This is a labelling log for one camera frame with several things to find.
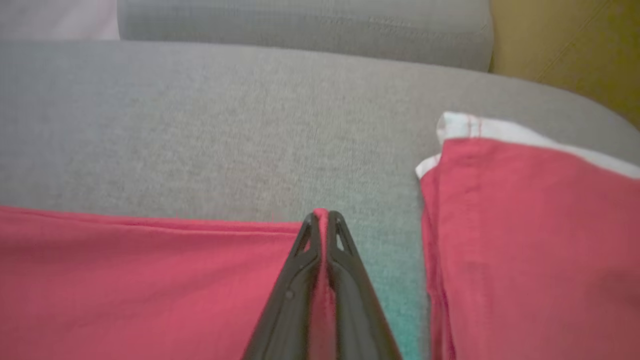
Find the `fold in fabric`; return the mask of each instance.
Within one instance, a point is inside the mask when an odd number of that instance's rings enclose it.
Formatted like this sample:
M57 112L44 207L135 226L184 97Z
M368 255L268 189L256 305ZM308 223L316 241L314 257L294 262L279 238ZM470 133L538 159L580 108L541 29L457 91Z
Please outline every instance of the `fold in fabric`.
M432 359L639 359L640 168L446 113L416 169Z

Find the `red fabric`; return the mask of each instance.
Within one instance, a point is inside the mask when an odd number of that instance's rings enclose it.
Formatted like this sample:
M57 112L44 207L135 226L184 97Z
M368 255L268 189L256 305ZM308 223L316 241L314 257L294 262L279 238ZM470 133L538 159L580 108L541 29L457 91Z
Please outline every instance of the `red fabric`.
M640 359L640 182L448 140L421 179L433 359Z
M311 319L309 329L309 360L331 360L336 358L335 352L335 293L329 286L326 263L326 232L329 212L316 209L320 238L322 240L322 262L311 303Z
M0 208L1 357L239 359L300 226Z

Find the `gray sofa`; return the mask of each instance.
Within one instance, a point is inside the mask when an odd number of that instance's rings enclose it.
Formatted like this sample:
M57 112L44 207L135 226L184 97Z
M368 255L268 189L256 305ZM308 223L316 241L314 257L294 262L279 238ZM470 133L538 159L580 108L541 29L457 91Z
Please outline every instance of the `gray sofa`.
M414 167L445 110L512 119L640 164L585 98L418 63L238 45L0 44L0 204L300 221L346 217L405 359L428 355Z
M487 71L489 0L118 0L125 40L264 45Z

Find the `seam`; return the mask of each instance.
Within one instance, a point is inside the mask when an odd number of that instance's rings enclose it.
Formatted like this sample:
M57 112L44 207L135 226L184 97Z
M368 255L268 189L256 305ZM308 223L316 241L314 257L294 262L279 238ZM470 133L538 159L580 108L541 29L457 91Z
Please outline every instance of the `seam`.
M467 138L471 139L471 116L467 114Z
M129 7L133 8L146 8L146 6L141 6L139 4L130 4ZM154 7L160 8L178 8L178 12L180 11L179 6L171 5L171 4L155 4ZM254 14L274 14L274 15L294 15L299 17L315 17L319 19L320 22L326 22L329 24L345 24L347 22L356 22L361 24L368 24L373 26L374 28L385 29L385 28L399 28L400 32L404 32L407 35L412 33L416 33L416 35L425 35L424 33L429 33L432 35L447 35L447 36L456 36L456 35L478 35L485 32L486 28L489 26L489 20L485 20L484 24L477 31L460 31L460 32L450 32L450 31L430 31L426 28L423 28L424 31L417 31L413 29L420 29L416 26L408 26L406 23L409 22L398 22L393 20L376 20L375 16L369 16L367 19L360 19L356 17L348 17L343 15L325 15L322 13L308 13L308 12L278 12L278 11L263 11L263 10L254 10L254 9L244 9L244 8L236 8L236 7L224 7L224 6L190 6L188 10L182 10L184 12L188 12L189 14L193 13L194 9L207 9L207 10L217 10L221 12L233 13L233 12L246 12L246 13L254 13Z
M560 59L564 56L564 54L566 54L570 48L572 48L575 45L575 41L576 39L578 39L578 36L582 33L582 31L589 26L593 20L595 18L597 18L606 7L611 5L611 0L606 0L604 1L599 8L597 8L592 14L591 16L584 21L584 23L582 23L582 25L578 28L578 31L576 31L575 35L572 36L571 40L569 40L563 47L562 49L560 49L560 51L558 52L558 54L556 55L556 57L551 60L545 67L544 69L542 69L542 71L538 74L538 76L536 76L536 79L534 81L536 82L540 82L540 79L542 79L542 77L544 75L547 74L547 72L555 65L558 63L558 61L560 61Z
M481 142L477 142L477 150L481 149L482 147L480 146ZM483 229L483 223L482 223L482 218L481 218L481 204L482 204L482 200L481 200L481 196L482 196L482 176L483 176L483 167L481 166L479 160L483 159L485 156L484 154L479 154L478 151L476 151L476 157L475 157L475 163L474 163L474 170L475 170L475 175L476 175L476 192L474 194L474 210L475 212L473 213L474 215L474 226L476 227L476 231L475 231L475 251L476 254L475 257L476 259L479 257L479 254L482 253L482 247L483 247L483 236L482 236L482 229ZM481 315L478 319L478 321L480 322L480 324L478 324L478 326L480 327L480 338L481 341L479 342L479 351L483 352L485 355L489 354L488 349L486 348L490 343L489 343L489 339L488 339L488 335L489 335L489 324L490 324L490 311L491 311L491 302L490 302L490 297L487 295L487 286L488 286L488 280L487 280L487 273L485 271L480 271L479 273L481 279L481 287L478 289L479 292L479 298L481 303L478 304L478 306L481 308Z
M466 221L465 226L468 229L469 239L467 240L467 247L464 249L464 254L461 254L465 261L469 261L470 263L477 263L479 261L479 257L481 252L481 219L480 219L480 193L481 193L481 167L479 166L479 159L482 158L480 151L481 141L471 139L470 144L472 146L468 150L467 158L467 166L470 170L470 183L465 191L465 213L466 213ZM473 328L479 330L479 334L477 334L477 350L480 352L478 354L479 359L484 359L487 355L487 351L485 346L487 346L487 324L488 324L488 297L486 296L486 274L481 269L473 269L476 271L476 275L478 278L473 277L472 281L476 282L475 288L477 300L474 301L473 306L477 308L477 318L470 325ZM465 280L469 281L470 274L465 274Z

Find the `clip jaw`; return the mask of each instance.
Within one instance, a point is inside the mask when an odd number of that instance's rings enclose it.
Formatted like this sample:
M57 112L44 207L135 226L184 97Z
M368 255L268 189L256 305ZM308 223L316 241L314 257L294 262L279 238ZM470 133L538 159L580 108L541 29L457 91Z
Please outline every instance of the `clip jaw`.
M338 359L401 359L349 229L337 211L329 212L326 236L328 277L336 298ZM276 280L243 360L307 359L310 304L320 269L321 246L318 219L309 214Z

